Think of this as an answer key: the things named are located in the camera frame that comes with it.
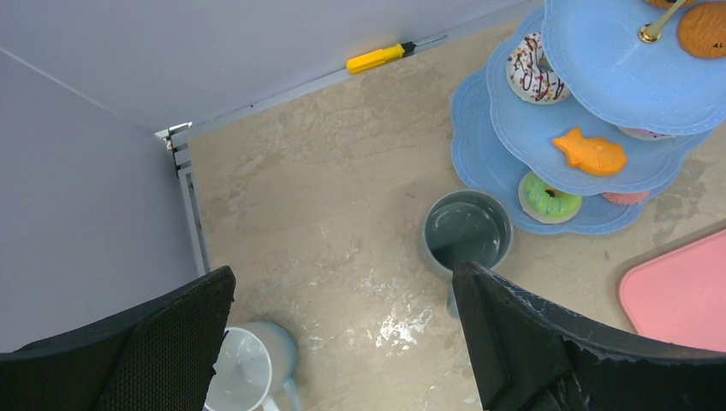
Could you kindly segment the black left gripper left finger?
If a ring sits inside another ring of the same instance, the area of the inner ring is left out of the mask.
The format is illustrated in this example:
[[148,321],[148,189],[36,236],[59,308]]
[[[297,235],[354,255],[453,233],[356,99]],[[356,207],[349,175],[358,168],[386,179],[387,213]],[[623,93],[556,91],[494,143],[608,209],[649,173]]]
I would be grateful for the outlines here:
[[1,355],[3,410],[201,410],[234,300],[222,266],[179,289]]

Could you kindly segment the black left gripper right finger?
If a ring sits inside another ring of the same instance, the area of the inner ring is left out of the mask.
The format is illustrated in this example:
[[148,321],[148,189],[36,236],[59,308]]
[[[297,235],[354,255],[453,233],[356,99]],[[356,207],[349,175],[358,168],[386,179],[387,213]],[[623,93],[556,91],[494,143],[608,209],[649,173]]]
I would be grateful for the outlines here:
[[723,353],[618,330],[482,265],[452,291],[486,410],[722,410]]

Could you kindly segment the white ceramic mug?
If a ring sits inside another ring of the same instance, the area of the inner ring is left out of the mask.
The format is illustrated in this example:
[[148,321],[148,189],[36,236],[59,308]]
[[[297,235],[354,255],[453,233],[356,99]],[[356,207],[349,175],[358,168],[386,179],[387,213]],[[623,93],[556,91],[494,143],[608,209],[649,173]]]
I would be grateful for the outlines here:
[[275,395],[282,391],[292,410],[302,410],[296,365],[295,341],[282,326],[270,321],[230,326],[224,330],[204,409],[278,410]]

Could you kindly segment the grey-green ceramic mug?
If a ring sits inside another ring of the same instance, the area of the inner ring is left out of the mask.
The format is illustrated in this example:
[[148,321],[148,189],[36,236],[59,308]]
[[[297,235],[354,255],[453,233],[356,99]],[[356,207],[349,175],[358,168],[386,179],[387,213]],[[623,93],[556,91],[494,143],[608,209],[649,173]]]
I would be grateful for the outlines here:
[[436,201],[422,220],[418,240],[425,268],[446,283],[460,262],[497,268],[513,243],[514,226],[502,203],[475,189],[457,190]]

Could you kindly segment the green frosted donut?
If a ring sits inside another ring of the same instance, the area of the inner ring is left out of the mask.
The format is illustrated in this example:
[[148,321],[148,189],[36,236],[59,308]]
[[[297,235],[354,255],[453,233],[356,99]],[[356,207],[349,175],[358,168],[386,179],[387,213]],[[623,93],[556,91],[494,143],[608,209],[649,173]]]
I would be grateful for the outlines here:
[[522,210],[544,224],[565,223],[580,211],[584,197],[564,193],[533,172],[522,177],[518,186],[518,199]]

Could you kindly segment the pink rectangular tray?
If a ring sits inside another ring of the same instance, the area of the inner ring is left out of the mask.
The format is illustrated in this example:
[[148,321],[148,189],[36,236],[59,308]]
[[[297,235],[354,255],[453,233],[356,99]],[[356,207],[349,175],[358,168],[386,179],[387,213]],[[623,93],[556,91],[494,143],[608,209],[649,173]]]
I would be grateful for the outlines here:
[[666,343],[725,350],[725,231],[636,265],[618,299],[637,334]]

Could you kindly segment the orange fish-shaped biscuit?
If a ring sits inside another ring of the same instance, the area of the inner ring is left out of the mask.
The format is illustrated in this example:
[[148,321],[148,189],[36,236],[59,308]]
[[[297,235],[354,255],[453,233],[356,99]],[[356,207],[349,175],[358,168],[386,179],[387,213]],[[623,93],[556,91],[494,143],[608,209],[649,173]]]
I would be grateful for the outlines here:
[[552,144],[563,153],[571,168],[591,176],[613,176],[628,163],[622,146],[603,136],[586,137],[579,127],[554,138]]

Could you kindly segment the blue three-tier cake stand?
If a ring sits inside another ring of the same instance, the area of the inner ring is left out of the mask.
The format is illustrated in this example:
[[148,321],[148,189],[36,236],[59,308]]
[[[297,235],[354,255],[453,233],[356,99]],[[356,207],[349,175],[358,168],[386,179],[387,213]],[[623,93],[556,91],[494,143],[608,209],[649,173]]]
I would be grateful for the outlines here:
[[725,4],[547,1],[450,114],[457,175],[516,227],[624,229],[725,120]]

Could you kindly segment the purple frosted donut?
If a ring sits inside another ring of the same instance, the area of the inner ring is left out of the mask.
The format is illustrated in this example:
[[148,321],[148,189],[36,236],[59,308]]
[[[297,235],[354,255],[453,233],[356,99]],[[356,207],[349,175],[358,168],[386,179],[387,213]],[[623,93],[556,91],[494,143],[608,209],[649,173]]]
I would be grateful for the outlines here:
[[651,130],[642,129],[642,128],[626,128],[617,126],[617,128],[623,132],[625,135],[638,139],[638,140],[667,140],[667,139],[673,139],[675,136],[673,134],[662,134],[653,132]]

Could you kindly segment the chocolate drizzle white donut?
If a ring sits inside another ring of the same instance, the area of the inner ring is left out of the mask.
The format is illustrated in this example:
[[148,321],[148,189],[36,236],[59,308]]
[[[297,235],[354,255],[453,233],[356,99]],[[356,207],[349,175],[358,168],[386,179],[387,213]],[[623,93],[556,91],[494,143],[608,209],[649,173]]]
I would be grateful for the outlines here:
[[509,86],[520,99],[531,104],[558,104],[572,93],[549,65],[540,32],[526,34],[509,54],[505,65]]

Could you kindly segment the brown chocolate chip cookie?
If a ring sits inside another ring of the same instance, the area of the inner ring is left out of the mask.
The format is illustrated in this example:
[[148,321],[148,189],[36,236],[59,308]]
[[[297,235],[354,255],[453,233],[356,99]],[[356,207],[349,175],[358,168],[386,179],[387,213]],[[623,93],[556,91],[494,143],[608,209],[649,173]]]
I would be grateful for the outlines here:
[[677,38],[680,47],[693,57],[725,57],[725,2],[693,6],[679,21]]

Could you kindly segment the pink cupcake with cream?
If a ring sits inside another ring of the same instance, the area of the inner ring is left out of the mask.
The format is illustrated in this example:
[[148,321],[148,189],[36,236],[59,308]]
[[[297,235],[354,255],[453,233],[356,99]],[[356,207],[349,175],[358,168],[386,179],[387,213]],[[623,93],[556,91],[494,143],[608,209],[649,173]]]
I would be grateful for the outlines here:
[[632,206],[632,205],[639,204],[639,203],[643,202],[644,200],[646,200],[649,195],[650,195],[649,191],[643,191],[643,192],[638,192],[638,193],[606,192],[606,193],[601,194],[601,196],[605,200],[607,200],[613,204],[622,205],[622,206]]

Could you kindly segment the round orange sandwich biscuit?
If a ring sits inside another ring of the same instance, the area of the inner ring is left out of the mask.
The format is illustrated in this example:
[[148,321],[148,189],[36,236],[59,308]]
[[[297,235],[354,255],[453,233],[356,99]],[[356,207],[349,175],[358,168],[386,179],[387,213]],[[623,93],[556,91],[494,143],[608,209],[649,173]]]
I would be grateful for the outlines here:
[[645,3],[660,9],[670,9],[674,4],[680,3],[682,7],[697,3],[698,0],[644,0]]

